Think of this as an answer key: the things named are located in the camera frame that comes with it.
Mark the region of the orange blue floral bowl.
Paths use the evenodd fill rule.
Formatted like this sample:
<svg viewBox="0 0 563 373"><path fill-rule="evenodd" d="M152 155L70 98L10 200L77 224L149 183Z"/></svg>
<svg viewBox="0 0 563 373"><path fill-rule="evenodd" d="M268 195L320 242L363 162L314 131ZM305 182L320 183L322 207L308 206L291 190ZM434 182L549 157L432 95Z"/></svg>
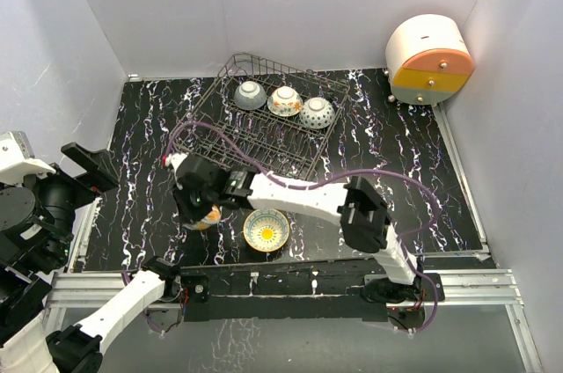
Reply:
<svg viewBox="0 0 563 373"><path fill-rule="evenodd" d="M196 223L186 224L189 230L206 230L214 225L220 223L222 218L222 210L220 207L214 205L212 210Z"/></svg>

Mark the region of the yellow sun pattern bowl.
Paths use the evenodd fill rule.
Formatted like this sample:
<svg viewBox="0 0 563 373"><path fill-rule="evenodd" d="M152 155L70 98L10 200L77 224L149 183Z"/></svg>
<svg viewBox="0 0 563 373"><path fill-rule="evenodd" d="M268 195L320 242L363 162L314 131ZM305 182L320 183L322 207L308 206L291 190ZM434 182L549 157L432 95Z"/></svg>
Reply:
<svg viewBox="0 0 563 373"><path fill-rule="evenodd" d="M282 249L289 234L289 220L276 209L254 210L243 225L245 242L257 252L276 252Z"/></svg>

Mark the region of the grey wire dish rack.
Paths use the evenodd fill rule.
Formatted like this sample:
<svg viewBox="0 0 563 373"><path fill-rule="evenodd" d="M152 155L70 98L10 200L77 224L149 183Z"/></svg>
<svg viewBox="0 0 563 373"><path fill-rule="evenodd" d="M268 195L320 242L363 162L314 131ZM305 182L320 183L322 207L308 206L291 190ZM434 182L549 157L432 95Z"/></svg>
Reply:
<svg viewBox="0 0 563 373"><path fill-rule="evenodd" d="M223 169L243 165L244 159L219 137L224 133L269 171L293 179L315 178L338 123L312 129L298 116L276 116L267 106L241 109L235 105L234 95L245 80L258 83L267 93L287 85L304 100L325 98L337 117L341 117L350 91L348 83L332 72L296 69L262 56L236 53L179 119L171 134L172 149L203 157Z"/></svg>

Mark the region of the grey speckled bowl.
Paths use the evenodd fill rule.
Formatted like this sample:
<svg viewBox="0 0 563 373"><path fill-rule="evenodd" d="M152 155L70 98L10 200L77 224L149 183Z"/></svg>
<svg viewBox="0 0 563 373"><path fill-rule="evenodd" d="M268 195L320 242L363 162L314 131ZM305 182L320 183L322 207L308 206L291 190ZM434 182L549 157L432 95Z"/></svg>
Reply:
<svg viewBox="0 0 563 373"><path fill-rule="evenodd" d="M245 81L235 90L233 101L236 107L253 111L266 104L267 94L262 85L254 81Z"/></svg>

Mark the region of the orange flower green leaf bowl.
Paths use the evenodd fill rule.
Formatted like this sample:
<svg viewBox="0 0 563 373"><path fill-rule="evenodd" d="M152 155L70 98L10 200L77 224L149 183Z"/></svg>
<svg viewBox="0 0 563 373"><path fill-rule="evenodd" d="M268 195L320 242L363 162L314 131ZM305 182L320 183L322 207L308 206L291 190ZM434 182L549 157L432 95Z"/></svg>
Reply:
<svg viewBox="0 0 563 373"><path fill-rule="evenodd" d="M274 115L288 118L303 109L303 100L299 93L289 86L275 89L267 99L267 109Z"/></svg>

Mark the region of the blue white pattern bowl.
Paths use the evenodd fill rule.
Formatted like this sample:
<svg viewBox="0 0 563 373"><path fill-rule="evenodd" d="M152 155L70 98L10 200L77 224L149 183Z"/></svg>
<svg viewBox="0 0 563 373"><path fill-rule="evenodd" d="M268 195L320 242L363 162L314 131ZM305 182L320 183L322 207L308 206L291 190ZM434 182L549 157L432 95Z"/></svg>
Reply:
<svg viewBox="0 0 563 373"><path fill-rule="evenodd" d="M299 120L306 128L315 130L327 128L333 124L335 112L327 99L314 97L303 103Z"/></svg>

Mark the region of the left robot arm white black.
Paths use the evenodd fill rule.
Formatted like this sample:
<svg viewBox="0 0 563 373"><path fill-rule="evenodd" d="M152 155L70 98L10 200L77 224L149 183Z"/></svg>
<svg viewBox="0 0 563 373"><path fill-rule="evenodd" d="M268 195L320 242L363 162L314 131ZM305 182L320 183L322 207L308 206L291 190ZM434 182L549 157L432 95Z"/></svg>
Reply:
<svg viewBox="0 0 563 373"><path fill-rule="evenodd" d="M110 344L158 299L181 291L176 268L153 258L125 287L88 318L46 333L43 276L69 260L77 209L117 187L107 150L69 143L62 153L84 169L71 177L33 156L11 135L1 141L1 370L96 372Z"/></svg>

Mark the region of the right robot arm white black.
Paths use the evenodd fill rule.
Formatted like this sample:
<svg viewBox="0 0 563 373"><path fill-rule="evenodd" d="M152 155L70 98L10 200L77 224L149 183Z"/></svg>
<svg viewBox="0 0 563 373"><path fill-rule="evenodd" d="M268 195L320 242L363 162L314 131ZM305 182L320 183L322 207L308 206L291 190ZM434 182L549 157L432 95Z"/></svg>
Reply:
<svg viewBox="0 0 563 373"><path fill-rule="evenodd" d="M253 215L284 211L312 216L340 227L346 245L371 254L384 269L384 284L410 300L424 281L416 257L402 244L384 199L363 177L363 170L346 174L346 181L313 183L280 177L263 168L224 170L186 153L171 153L164 164L173 172L172 195L180 221L192 229L214 208L247 209Z"/></svg>

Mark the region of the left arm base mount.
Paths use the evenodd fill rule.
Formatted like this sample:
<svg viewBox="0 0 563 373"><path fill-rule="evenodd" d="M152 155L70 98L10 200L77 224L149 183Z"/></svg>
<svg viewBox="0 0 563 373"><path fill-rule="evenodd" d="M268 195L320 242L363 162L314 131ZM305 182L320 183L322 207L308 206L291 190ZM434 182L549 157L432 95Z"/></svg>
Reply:
<svg viewBox="0 0 563 373"><path fill-rule="evenodd" d="M209 297L209 280L203 274L181 275L179 279L179 302L182 305L204 304Z"/></svg>

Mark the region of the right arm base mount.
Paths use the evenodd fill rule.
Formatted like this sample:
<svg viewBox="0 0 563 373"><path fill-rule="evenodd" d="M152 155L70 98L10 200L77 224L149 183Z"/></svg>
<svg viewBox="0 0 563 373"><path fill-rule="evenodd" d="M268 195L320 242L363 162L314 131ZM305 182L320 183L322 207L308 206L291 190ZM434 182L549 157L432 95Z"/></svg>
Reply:
<svg viewBox="0 0 563 373"><path fill-rule="evenodd" d="M444 301L445 294L440 275L430 274L429 279L431 282L416 275L413 284L405 285L392 282L382 274L366 274L357 291L361 298L370 303L433 302L435 296L438 302Z"/></svg>

